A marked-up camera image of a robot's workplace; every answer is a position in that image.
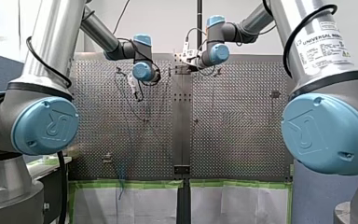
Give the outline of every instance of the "label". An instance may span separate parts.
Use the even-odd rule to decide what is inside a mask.
[[[351,55],[345,47],[335,22],[321,22],[324,31],[311,35],[299,35],[296,47],[304,71],[308,75],[319,73],[329,64],[351,63]]]
[[[321,29],[325,30],[335,30],[338,31],[337,24],[334,21],[321,21],[319,23],[321,25]]]

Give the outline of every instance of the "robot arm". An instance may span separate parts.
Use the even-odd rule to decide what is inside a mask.
[[[152,45],[149,35],[136,35],[120,42],[88,7],[85,8],[81,29],[104,50],[107,60],[133,59],[133,76],[144,82],[158,82],[160,73],[153,68]]]
[[[313,171],[358,175],[358,68],[334,21],[336,10],[323,0],[273,0],[237,25],[213,16],[207,49],[195,59],[182,56],[182,62],[198,68],[223,63],[229,56],[225,42],[253,43],[275,20],[284,68],[296,83],[282,115],[286,146]]]
[[[159,80],[151,62],[150,37],[119,42],[87,2],[42,1],[22,75],[10,81],[6,93],[0,92],[0,160],[7,155],[53,154],[75,138],[79,117],[68,89],[80,27],[104,49],[107,59],[133,59],[135,77]]]

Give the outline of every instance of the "blue cover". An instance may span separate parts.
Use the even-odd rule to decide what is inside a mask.
[[[228,60],[229,49],[224,44],[216,44],[212,47],[210,52],[211,62],[213,64],[220,64]]]
[[[283,112],[282,135],[311,170],[358,175],[358,111],[347,103],[325,94],[298,96]]]
[[[150,35],[136,35],[133,37],[133,40],[150,47],[152,46],[152,38]]]
[[[226,18],[224,16],[219,15],[212,16],[206,21],[206,27],[209,28],[220,22],[226,22]]]
[[[47,97],[25,108],[11,133],[13,147],[25,155],[49,155],[74,140],[79,123],[75,106],[61,97]]]
[[[132,69],[133,76],[140,81],[151,81],[153,73],[151,67],[147,63],[137,63]]]

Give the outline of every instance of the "white paper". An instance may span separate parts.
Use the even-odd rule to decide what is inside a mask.
[[[78,189],[75,224],[176,224],[177,189]]]
[[[191,188],[192,224],[286,224],[288,189]]]

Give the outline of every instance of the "vertical metal post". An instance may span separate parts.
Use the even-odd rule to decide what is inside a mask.
[[[202,0],[197,0],[197,28],[202,30]],[[197,31],[197,49],[202,45],[202,32]]]
[[[191,223],[190,148],[193,77],[187,66],[176,65],[172,74],[173,152],[175,178],[183,179],[178,190],[177,224]]]

